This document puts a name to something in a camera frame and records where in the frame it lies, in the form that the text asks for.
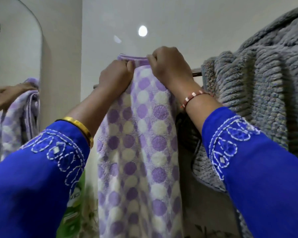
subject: bracelet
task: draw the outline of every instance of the bracelet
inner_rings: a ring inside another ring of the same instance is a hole
[[[90,149],[94,146],[94,139],[91,136],[91,133],[89,130],[83,125],[80,121],[73,119],[71,117],[64,117],[63,119],[57,119],[56,121],[63,120],[67,121],[73,125],[75,125],[77,128],[81,130],[81,132],[84,134],[85,138],[87,139],[87,142],[89,143]]]
[[[187,103],[188,103],[191,99],[193,99],[194,97],[199,96],[199,95],[201,95],[201,94],[208,94],[208,95],[211,95],[210,93],[205,92],[205,91],[203,91],[203,90],[199,90],[197,94],[196,94],[195,92],[193,92],[190,96],[186,97],[186,99],[184,100],[184,102],[183,102],[181,108],[183,108],[184,110],[186,110]]]

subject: green bottle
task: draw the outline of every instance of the green bottle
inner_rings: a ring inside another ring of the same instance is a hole
[[[83,197],[85,190],[85,171],[82,173],[74,192],[67,203],[67,209],[56,232],[56,238],[73,238],[81,228]]]

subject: gold bangle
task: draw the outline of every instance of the gold bangle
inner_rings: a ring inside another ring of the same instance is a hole
[[[81,130],[81,132],[84,134],[85,138],[87,139],[87,142],[89,143],[89,147],[92,148],[94,145],[94,139],[91,136],[91,133],[89,130],[83,125],[80,121],[73,119],[71,117],[64,117],[63,119],[58,119],[58,120],[64,120],[67,121],[71,124],[74,124],[77,128]]]

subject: bright light spot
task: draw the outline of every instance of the bright light spot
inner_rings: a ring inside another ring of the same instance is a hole
[[[114,41],[116,43],[121,43],[121,40],[119,39],[119,37],[117,37],[116,35],[114,36]]]
[[[144,37],[147,35],[147,33],[148,33],[147,27],[145,27],[145,26],[139,27],[139,30],[138,30],[139,36]]]

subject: blue garment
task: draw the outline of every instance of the blue garment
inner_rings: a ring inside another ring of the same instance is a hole
[[[0,163],[0,238],[52,238],[89,155],[87,140],[57,121]]]
[[[226,107],[206,119],[202,139],[254,238],[298,237],[298,158]]]

